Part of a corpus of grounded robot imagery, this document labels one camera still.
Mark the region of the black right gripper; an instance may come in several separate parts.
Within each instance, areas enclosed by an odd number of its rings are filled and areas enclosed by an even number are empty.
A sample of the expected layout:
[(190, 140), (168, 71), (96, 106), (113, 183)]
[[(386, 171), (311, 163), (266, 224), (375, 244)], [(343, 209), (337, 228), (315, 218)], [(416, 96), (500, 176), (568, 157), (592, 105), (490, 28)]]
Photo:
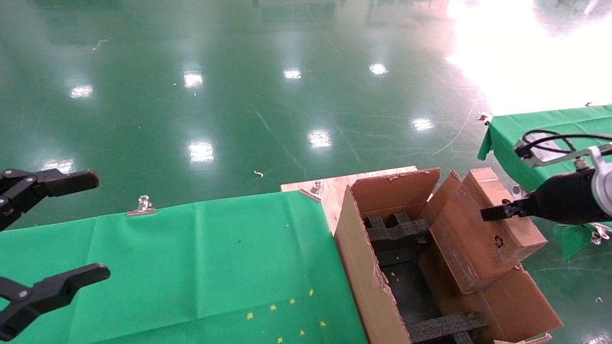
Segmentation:
[(499, 221), (528, 215), (558, 224), (581, 225), (605, 222), (605, 211), (595, 200), (592, 180), (595, 169), (555, 175), (522, 201), (502, 201), (481, 209), (483, 221)]

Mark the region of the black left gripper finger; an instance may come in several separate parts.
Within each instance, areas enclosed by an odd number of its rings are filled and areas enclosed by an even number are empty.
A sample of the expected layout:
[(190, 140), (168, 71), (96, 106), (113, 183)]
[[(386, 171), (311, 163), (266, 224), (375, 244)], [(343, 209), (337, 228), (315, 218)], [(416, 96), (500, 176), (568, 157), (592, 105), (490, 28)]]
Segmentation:
[(58, 169), (39, 172), (8, 169), (0, 175), (0, 230), (15, 223), (46, 197), (60, 197), (98, 188), (94, 170), (63, 173)]
[(1, 277), (0, 296), (8, 305), (0, 312), (0, 337), (12, 341), (39, 316), (67, 307), (84, 287), (109, 279), (107, 266), (93, 263), (50, 276), (27, 287)]

